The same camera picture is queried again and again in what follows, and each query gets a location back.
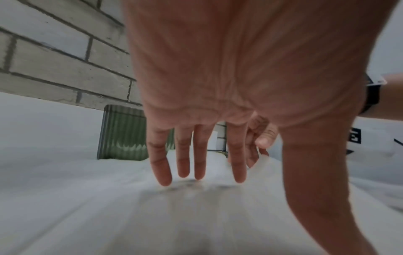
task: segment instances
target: brick wall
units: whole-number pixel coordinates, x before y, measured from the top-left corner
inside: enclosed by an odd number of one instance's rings
[[[0,0],[0,92],[142,108],[119,1]]]

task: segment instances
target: green corrugated panel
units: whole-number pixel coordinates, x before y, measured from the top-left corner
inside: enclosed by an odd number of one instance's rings
[[[144,160],[146,146],[146,117],[143,110],[121,105],[107,105],[104,109],[98,159]],[[175,149],[174,129],[169,132],[166,150]]]

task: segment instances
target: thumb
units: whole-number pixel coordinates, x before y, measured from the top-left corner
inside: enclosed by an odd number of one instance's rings
[[[278,128],[276,125],[269,123],[263,133],[256,139],[255,144],[262,149],[268,149],[273,145],[278,135]]]

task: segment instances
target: fingernail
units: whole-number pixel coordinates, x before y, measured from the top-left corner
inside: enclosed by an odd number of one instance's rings
[[[265,137],[258,138],[256,140],[256,143],[257,143],[257,146],[264,148],[264,149],[270,146],[270,141]]]

